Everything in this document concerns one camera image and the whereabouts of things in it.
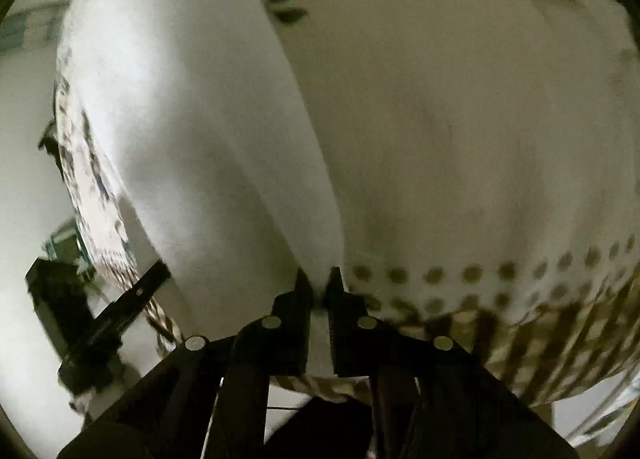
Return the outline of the white knitted garment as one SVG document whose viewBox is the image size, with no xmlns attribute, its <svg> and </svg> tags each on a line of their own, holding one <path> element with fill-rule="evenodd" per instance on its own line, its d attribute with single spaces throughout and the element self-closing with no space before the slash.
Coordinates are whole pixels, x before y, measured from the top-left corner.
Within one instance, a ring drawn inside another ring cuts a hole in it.
<svg viewBox="0 0 640 459">
<path fill-rule="evenodd" d="M 262 0 L 75 0 L 70 85 L 172 276 L 179 327 L 218 339 L 297 273 L 343 260 L 319 141 Z"/>
</svg>

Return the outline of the floral fleece blanket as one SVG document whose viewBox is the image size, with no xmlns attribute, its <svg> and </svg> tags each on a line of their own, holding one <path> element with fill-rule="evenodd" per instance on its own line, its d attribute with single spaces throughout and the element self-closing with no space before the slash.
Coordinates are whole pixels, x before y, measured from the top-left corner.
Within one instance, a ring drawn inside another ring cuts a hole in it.
<svg viewBox="0 0 640 459">
<path fill-rule="evenodd" d="M 93 243 L 160 260 L 70 85 L 58 141 Z M 529 405 L 639 361 L 639 51 L 615 0 L 262 0 L 329 172 L 346 287 L 442 331 Z"/>
</svg>

